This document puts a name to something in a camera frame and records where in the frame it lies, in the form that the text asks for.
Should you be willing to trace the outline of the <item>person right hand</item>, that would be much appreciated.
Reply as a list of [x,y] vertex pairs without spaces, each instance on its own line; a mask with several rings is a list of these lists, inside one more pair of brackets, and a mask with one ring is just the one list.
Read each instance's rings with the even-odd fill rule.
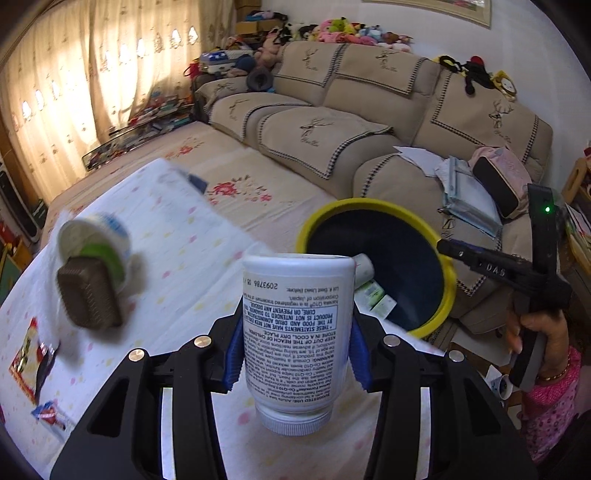
[[534,379],[540,385],[556,383],[565,375],[569,365],[569,333],[563,311],[518,314],[509,309],[505,341],[510,353],[522,353],[521,331],[524,329],[538,332],[545,339],[545,349]]

